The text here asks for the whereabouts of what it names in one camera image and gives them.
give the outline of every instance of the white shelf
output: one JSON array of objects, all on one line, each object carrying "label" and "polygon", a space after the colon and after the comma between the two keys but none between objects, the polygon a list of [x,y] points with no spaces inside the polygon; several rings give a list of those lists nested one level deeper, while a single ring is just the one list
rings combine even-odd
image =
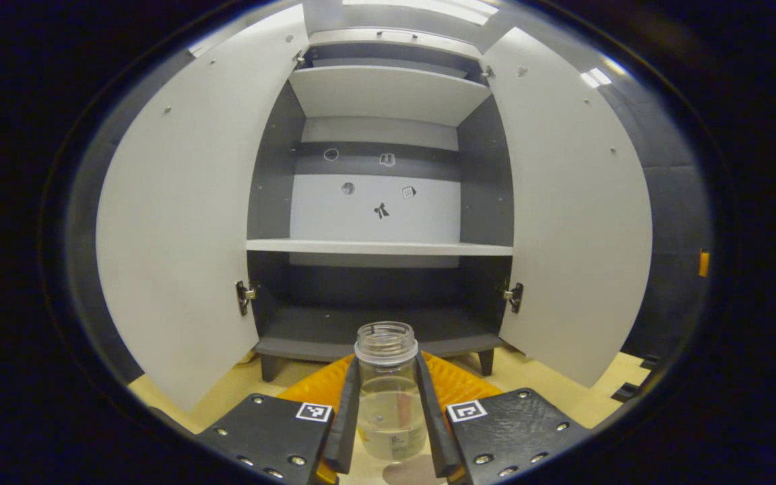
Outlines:
[{"label": "white shelf", "polygon": [[422,49],[453,53],[477,61],[481,58],[478,47],[460,40],[435,36],[424,32],[401,30],[385,30],[384,28],[340,28],[339,30],[323,30],[311,34],[311,47],[329,44],[348,44],[359,42],[375,42],[397,44],[401,46],[418,46]]},{"label": "white shelf", "polygon": [[314,117],[382,117],[456,127],[490,88],[444,74],[378,65],[336,65],[293,71],[301,108]]},{"label": "white shelf", "polygon": [[457,129],[453,126],[376,117],[307,119],[301,141],[367,141],[459,150]]},{"label": "white shelf", "polygon": [[341,255],[421,255],[422,257],[509,257],[510,246],[471,245],[467,242],[371,242],[370,240],[251,239],[250,251]]}]

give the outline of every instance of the white cabinet door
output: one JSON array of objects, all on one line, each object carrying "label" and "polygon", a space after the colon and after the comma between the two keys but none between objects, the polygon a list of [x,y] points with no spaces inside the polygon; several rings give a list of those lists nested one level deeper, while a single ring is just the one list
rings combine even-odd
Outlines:
[{"label": "white cabinet door", "polygon": [[481,64],[495,73],[511,156],[511,287],[525,286],[499,337],[591,387],[631,331],[649,278],[643,169],[603,96],[529,34],[509,31]]},{"label": "white cabinet door", "polygon": [[247,282],[241,221],[265,123],[307,46],[301,5],[215,46],[145,105],[104,180],[107,307],[133,358],[184,410],[258,340],[234,291]]}]

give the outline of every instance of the glass jar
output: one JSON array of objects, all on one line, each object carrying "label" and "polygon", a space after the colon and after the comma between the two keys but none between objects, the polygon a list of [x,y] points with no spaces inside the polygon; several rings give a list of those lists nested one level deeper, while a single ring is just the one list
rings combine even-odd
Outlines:
[{"label": "glass jar", "polygon": [[415,331],[406,323],[367,323],[358,329],[358,434],[372,457],[403,461],[424,447],[427,427],[418,392],[417,355]]}]

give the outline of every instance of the door hinge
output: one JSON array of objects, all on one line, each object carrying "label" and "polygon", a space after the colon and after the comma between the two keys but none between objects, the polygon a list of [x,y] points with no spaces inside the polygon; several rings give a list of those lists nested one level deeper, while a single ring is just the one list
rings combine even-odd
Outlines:
[{"label": "door hinge", "polygon": [[235,283],[235,294],[238,296],[238,310],[241,316],[247,315],[247,304],[250,300],[256,300],[256,288],[259,288],[259,285],[253,285],[253,289],[247,289],[244,282]]},{"label": "door hinge", "polygon": [[514,285],[513,290],[502,292],[502,299],[508,300],[508,303],[511,304],[511,311],[520,313],[520,304],[523,303],[523,283]]},{"label": "door hinge", "polygon": [[307,61],[307,59],[304,57],[304,50],[299,49],[298,52],[292,56],[292,60],[295,62],[295,67],[293,69],[300,69],[301,67],[304,67],[305,62]]}]

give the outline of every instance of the cabinet back panel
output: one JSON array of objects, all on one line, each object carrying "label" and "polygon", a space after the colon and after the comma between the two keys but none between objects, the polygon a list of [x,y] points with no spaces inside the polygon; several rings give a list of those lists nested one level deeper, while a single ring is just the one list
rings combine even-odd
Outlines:
[{"label": "cabinet back panel", "polygon": [[[354,190],[344,193],[345,184]],[[290,237],[458,243],[460,193],[459,182],[432,179],[296,175]]]},{"label": "cabinet back panel", "polygon": [[[461,179],[459,157],[451,150],[396,143],[335,141],[302,143],[296,153],[296,175],[389,175],[453,182]],[[382,154],[393,154],[394,164],[386,165],[385,160],[380,160]]]},{"label": "cabinet back panel", "polygon": [[453,268],[292,266],[290,300],[347,307],[439,306],[459,300]]}]

